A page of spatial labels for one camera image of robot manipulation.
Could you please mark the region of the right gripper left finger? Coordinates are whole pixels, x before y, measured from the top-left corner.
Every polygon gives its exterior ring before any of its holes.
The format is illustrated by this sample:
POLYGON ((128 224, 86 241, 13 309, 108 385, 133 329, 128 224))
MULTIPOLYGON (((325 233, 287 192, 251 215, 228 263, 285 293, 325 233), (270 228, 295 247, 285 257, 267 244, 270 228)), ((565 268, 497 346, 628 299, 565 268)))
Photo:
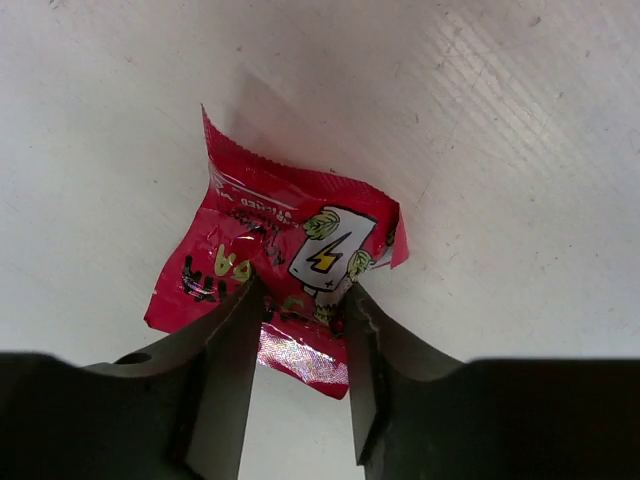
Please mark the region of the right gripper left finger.
POLYGON ((264 286, 251 279, 190 325, 113 363, 1 356, 5 479, 234 479, 264 286))

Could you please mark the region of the crimson snack packet with battery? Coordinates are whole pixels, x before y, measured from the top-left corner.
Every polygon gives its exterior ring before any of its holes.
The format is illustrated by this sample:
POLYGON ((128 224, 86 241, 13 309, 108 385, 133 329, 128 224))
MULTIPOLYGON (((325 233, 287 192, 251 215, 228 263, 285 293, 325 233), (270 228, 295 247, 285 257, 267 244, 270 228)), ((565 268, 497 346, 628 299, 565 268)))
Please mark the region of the crimson snack packet with battery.
POLYGON ((253 153, 210 120, 203 130, 208 189, 159 274, 145 322, 176 332, 259 278, 267 289, 259 363, 344 397, 341 303, 366 272, 408 259, 399 204, 365 182, 253 153))

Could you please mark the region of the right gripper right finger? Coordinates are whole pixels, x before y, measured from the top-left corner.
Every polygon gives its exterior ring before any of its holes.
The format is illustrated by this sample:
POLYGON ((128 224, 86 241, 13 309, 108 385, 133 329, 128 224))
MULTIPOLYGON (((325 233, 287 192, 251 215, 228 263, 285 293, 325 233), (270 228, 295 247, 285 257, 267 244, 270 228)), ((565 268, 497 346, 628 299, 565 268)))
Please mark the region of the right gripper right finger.
POLYGON ((369 479, 635 479, 635 359, 460 362, 361 287, 343 304, 355 459, 369 479))

